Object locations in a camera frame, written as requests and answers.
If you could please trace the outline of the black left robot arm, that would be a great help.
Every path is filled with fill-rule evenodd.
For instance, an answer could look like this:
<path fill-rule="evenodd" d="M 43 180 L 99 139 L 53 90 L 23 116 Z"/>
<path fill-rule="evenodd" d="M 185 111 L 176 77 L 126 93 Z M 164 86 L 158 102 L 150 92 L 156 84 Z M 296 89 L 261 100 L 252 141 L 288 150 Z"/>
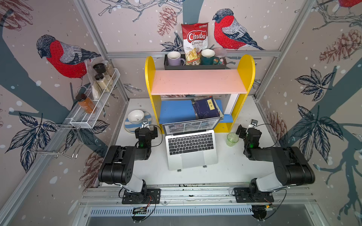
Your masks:
<path fill-rule="evenodd" d="M 134 162 L 148 160 L 152 140 L 158 137 L 158 126 L 135 130 L 137 142 L 133 146 L 111 146 L 98 172 L 99 182 L 119 185 L 130 194 L 145 194 L 146 182 L 133 173 Z"/>

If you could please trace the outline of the silver laptop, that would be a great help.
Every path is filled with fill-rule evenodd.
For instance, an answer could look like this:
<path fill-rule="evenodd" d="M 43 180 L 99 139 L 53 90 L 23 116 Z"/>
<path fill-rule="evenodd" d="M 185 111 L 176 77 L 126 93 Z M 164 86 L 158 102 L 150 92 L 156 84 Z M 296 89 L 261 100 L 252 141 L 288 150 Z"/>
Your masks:
<path fill-rule="evenodd" d="M 163 124 L 169 170 L 218 163 L 214 129 L 221 117 Z"/>

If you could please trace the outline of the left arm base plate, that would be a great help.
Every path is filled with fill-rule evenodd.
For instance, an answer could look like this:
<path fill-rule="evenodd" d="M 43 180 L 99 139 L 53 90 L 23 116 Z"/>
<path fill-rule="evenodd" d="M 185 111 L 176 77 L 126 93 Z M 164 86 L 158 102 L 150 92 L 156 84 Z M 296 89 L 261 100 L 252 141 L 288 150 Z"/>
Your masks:
<path fill-rule="evenodd" d="M 131 193 L 127 190 L 122 195 L 122 204 L 159 204 L 161 189 L 148 188 L 141 193 Z"/>

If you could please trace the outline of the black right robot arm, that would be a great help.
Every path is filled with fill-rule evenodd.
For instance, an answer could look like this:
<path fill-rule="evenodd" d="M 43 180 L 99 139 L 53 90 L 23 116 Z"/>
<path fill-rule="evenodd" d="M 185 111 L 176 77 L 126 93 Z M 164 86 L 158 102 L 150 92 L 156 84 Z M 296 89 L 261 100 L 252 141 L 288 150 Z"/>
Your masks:
<path fill-rule="evenodd" d="M 251 161 L 272 162 L 274 172 L 250 182 L 251 193 L 268 193 L 287 186 L 313 184 L 315 174 L 297 147 L 259 146 L 262 132 L 255 128 L 237 128 L 236 134 L 244 141 L 244 155 Z"/>

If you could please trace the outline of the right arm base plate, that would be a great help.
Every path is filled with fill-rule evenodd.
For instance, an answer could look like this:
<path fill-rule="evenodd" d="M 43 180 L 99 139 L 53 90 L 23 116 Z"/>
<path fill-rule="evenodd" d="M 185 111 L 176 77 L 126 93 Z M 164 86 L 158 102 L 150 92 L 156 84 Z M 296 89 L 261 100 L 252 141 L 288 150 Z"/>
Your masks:
<path fill-rule="evenodd" d="M 252 192 L 248 187 L 235 187 L 232 195 L 236 198 L 237 203 L 273 203 L 272 193 Z"/>

